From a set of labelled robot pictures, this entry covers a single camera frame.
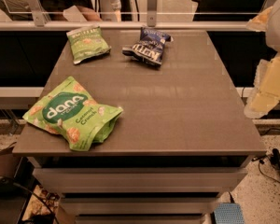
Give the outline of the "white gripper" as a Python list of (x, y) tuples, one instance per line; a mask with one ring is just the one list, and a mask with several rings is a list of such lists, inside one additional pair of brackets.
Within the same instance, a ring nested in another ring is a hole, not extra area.
[[(255, 32), (266, 31), (268, 47), (280, 52), (280, 0), (273, 7), (250, 19), (246, 28)], [(254, 78), (254, 88), (247, 98), (244, 113), (248, 118), (260, 119), (280, 102), (280, 53), (269, 61), (260, 60)]]

